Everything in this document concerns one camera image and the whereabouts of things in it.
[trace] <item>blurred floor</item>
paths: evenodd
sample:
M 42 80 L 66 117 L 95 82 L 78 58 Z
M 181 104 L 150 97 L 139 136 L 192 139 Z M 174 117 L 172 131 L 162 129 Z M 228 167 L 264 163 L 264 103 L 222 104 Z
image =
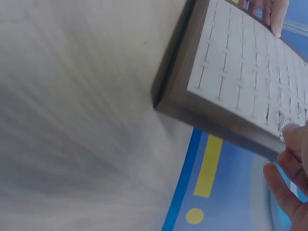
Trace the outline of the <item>blurred floor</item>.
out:
M 185 0 L 0 0 L 0 230 L 158 231 L 192 127 L 150 88 Z

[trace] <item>white grid insert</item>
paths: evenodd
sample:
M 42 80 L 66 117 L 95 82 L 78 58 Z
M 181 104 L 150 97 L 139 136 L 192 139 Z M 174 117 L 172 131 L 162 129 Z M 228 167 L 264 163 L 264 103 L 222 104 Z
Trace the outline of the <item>white grid insert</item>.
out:
M 209 2 L 187 91 L 276 136 L 308 119 L 308 65 L 225 0 Z

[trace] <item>fingernail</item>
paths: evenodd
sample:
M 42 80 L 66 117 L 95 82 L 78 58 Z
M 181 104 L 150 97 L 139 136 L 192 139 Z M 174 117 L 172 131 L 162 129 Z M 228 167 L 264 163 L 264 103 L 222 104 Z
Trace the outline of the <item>fingernail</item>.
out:
M 298 128 L 300 127 L 298 124 L 287 124 L 285 125 L 282 130 L 281 130 L 281 133 L 279 135 L 279 138 L 282 142 L 285 142 L 285 137 L 295 128 Z
M 283 137 L 283 132 L 282 132 L 282 131 L 279 133 L 279 139 L 280 139 L 280 141 L 281 141 L 282 143 L 285 143 L 285 139 L 284 139 L 284 137 Z
M 263 164 L 263 168 L 265 167 L 265 165 L 271 163 L 269 160 L 267 160 L 264 164 Z
M 274 34 L 274 36 L 280 38 L 281 37 L 281 28 L 274 27 L 273 28 L 273 34 Z

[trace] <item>blue surface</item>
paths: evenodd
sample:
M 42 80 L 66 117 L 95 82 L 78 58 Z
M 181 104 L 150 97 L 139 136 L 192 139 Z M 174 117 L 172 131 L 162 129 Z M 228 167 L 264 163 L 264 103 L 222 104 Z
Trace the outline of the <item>blue surface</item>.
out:
M 290 0 L 286 19 L 308 25 L 308 1 L 307 0 Z
M 283 30 L 282 38 L 292 45 L 303 56 L 308 58 L 308 38 L 302 35 L 295 34 L 290 31 Z
M 173 229 L 174 223 L 178 217 L 180 206 L 184 198 L 187 184 L 189 182 L 192 167 L 197 155 L 197 150 L 199 147 L 199 142 L 201 138 L 202 131 L 193 129 L 191 141 L 188 146 L 187 154 L 185 157 L 182 172 L 179 178 L 177 188 L 174 192 L 174 196 L 170 205 L 170 209 L 167 213 L 165 223 L 163 225 L 162 231 L 170 231 Z
M 190 148 L 187 152 L 181 177 L 162 230 L 252 231 L 250 184 L 254 154 L 250 151 L 224 141 L 210 197 L 193 194 L 207 138 L 208 135 L 202 133 L 197 149 Z M 186 213 L 192 208 L 199 208 L 204 213 L 204 219 L 198 225 L 191 225 L 186 221 Z

